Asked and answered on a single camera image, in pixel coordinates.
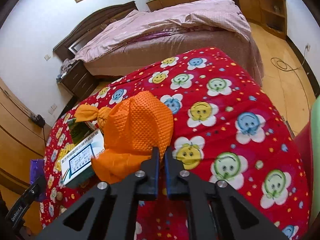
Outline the orange mesh bag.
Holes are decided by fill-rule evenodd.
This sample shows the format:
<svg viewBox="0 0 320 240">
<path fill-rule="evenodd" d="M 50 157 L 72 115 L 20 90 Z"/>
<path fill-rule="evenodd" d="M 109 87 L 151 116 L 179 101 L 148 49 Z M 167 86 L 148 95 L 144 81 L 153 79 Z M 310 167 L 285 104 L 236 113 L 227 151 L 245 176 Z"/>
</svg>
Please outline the orange mesh bag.
<svg viewBox="0 0 320 240">
<path fill-rule="evenodd" d="M 105 150 L 91 163 L 101 181 L 117 183 L 138 171 L 142 162 L 151 158 L 153 147 L 163 158 L 174 130 L 173 113 L 151 92 L 140 92 L 96 113 Z"/>
</svg>

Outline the white medicine box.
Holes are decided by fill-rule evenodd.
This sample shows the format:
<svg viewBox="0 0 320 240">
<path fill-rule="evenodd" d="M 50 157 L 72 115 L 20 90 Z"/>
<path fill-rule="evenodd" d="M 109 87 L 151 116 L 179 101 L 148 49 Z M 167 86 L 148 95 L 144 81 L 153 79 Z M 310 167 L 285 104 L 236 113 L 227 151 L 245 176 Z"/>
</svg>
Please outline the white medicine box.
<svg viewBox="0 0 320 240">
<path fill-rule="evenodd" d="M 74 189 L 91 178 L 94 175 L 91 161 L 104 150 L 104 136 L 96 129 L 61 159 L 62 184 Z"/>
</svg>

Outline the small orange bag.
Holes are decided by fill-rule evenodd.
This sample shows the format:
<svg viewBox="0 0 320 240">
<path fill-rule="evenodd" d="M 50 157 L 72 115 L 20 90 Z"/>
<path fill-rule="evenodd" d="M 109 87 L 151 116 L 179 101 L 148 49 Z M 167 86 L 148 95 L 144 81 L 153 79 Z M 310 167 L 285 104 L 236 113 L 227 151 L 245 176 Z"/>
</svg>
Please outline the small orange bag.
<svg viewBox="0 0 320 240">
<path fill-rule="evenodd" d="M 76 122 L 93 122 L 96 121 L 101 130 L 104 129 L 106 120 L 111 112 L 110 107 L 98 109 L 91 105 L 80 105 L 74 114 Z"/>
</svg>

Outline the walnut shell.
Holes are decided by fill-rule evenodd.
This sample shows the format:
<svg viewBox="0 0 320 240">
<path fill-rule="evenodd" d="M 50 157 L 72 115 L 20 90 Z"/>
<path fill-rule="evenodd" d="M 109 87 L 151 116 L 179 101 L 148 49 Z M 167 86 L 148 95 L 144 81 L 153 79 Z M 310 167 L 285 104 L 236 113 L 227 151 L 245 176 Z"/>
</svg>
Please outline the walnut shell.
<svg viewBox="0 0 320 240">
<path fill-rule="evenodd" d="M 63 194 L 62 194 L 62 192 L 57 192 L 56 198 L 57 198 L 58 201 L 61 201 L 61 200 L 63 199 Z"/>
</svg>

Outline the purple wrapper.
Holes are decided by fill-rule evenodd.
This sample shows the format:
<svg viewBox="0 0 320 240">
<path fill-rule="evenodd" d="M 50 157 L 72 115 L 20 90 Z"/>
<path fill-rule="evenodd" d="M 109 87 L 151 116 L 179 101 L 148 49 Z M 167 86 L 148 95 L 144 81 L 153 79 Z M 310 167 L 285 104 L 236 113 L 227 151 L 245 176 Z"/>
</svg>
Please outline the purple wrapper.
<svg viewBox="0 0 320 240">
<path fill-rule="evenodd" d="M 35 183 L 40 176 L 44 176 L 44 159 L 32 159 L 30 161 L 30 183 Z"/>
</svg>

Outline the yellow foam net mat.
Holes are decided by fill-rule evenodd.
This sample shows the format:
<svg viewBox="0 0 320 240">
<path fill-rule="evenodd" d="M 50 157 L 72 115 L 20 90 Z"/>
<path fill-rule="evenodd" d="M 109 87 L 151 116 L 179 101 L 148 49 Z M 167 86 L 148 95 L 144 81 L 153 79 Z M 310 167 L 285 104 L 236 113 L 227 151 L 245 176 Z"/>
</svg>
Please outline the yellow foam net mat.
<svg viewBox="0 0 320 240">
<path fill-rule="evenodd" d="M 73 148 L 75 148 L 74 144 L 67 144 L 64 148 L 62 148 L 57 156 L 57 159 L 54 164 L 53 171 L 55 173 L 61 172 L 61 159 L 69 153 Z"/>
</svg>

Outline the red smiley flower blanket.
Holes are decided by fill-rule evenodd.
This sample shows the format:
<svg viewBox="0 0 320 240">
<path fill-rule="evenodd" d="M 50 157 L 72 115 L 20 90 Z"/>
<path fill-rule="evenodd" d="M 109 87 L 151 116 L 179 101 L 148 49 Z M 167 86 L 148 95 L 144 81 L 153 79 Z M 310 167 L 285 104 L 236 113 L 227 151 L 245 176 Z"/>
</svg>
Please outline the red smiley flower blanket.
<svg viewBox="0 0 320 240">
<path fill-rule="evenodd" d="M 240 65 L 215 47 L 164 59 L 119 78 L 80 102 L 55 123 L 47 141 L 46 198 L 40 221 L 48 226 L 93 186 L 74 189 L 53 171 L 62 148 L 73 144 L 67 121 L 80 105 L 113 108 L 151 92 L 173 113 L 174 158 L 202 180 L 224 180 L 265 215 L 288 239 L 308 230 L 310 198 L 298 148 L 280 113 Z M 57 192 L 63 199 L 58 201 Z"/>
</svg>

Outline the green mosquito coil box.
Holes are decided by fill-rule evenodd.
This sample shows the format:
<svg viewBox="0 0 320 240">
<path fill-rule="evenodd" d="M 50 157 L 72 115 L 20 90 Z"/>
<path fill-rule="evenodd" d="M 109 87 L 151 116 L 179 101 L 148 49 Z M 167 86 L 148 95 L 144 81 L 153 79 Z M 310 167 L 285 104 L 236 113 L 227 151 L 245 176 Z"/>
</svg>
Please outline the green mosquito coil box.
<svg viewBox="0 0 320 240">
<path fill-rule="evenodd" d="M 77 145 L 83 141 L 93 130 L 85 122 L 76 122 L 76 118 L 67 121 L 69 133 L 73 144 Z"/>
</svg>

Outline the dark wooden nightstand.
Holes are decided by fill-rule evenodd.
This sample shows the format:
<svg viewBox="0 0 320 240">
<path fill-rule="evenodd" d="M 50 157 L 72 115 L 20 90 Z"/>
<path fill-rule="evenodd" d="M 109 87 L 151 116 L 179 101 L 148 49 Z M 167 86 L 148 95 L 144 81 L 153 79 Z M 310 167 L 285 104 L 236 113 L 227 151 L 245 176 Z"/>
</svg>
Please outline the dark wooden nightstand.
<svg viewBox="0 0 320 240">
<path fill-rule="evenodd" d="M 82 61 L 76 61 L 57 83 L 80 101 L 87 98 L 98 85 L 97 79 L 86 69 Z"/>
</svg>

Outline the red bin with green rim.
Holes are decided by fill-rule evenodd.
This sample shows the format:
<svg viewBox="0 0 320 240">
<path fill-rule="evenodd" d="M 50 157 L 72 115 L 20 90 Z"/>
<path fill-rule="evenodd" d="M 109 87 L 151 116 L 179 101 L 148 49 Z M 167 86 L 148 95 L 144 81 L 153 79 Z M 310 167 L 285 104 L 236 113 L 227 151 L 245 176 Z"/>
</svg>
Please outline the red bin with green rim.
<svg viewBox="0 0 320 240">
<path fill-rule="evenodd" d="M 318 97 L 311 107 L 309 122 L 294 139 L 304 164 L 311 192 L 310 223 L 313 223 L 319 214 L 319 113 Z"/>
</svg>

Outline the clothes on nightstand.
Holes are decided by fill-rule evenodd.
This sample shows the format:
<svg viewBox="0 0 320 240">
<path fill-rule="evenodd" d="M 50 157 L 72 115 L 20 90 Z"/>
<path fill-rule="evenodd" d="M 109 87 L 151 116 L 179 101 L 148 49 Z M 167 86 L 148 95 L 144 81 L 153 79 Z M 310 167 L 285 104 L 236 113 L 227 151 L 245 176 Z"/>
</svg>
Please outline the clothes on nightstand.
<svg viewBox="0 0 320 240">
<path fill-rule="evenodd" d="M 75 64 L 75 59 L 65 59 L 60 67 L 60 72 L 56 78 L 56 82 L 60 83 L 61 80 L 68 74 L 68 72 L 72 69 L 73 64 Z"/>
</svg>

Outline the dark wooden headboard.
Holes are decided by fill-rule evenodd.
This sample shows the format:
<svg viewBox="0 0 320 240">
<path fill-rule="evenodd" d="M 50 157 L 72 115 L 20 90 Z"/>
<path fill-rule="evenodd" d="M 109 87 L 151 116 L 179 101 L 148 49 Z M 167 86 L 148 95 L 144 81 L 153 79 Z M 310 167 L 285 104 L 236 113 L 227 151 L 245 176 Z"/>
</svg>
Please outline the dark wooden headboard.
<svg viewBox="0 0 320 240">
<path fill-rule="evenodd" d="M 60 43 L 53 53 L 61 60 L 72 59 L 89 41 L 101 33 L 108 25 L 136 10 L 134 1 L 99 9 L 83 19 Z"/>
</svg>

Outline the pink quilt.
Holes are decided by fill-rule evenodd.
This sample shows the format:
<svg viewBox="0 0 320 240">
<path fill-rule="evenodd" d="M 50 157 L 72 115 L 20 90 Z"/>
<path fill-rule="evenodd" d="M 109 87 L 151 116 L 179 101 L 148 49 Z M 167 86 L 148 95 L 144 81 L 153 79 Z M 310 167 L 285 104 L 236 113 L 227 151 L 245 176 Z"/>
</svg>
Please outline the pink quilt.
<svg viewBox="0 0 320 240">
<path fill-rule="evenodd" d="M 133 10 L 125 18 L 109 24 L 75 55 L 76 60 L 92 62 L 137 38 L 195 27 L 214 27 L 251 39 L 251 29 L 232 0 L 200 0 L 144 12 Z"/>
</svg>

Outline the corner wooden shelf unit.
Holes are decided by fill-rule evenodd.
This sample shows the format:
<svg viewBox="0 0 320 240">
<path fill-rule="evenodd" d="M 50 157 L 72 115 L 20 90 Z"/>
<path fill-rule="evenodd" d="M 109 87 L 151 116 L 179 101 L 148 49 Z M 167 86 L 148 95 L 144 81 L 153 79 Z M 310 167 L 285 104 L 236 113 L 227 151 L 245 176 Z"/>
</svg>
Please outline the corner wooden shelf unit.
<svg viewBox="0 0 320 240">
<path fill-rule="evenodd" d="M 285 40 L 287 37 L 286 0 L 259 0 L 261 26 L 272 35 Z"/>
</svg>

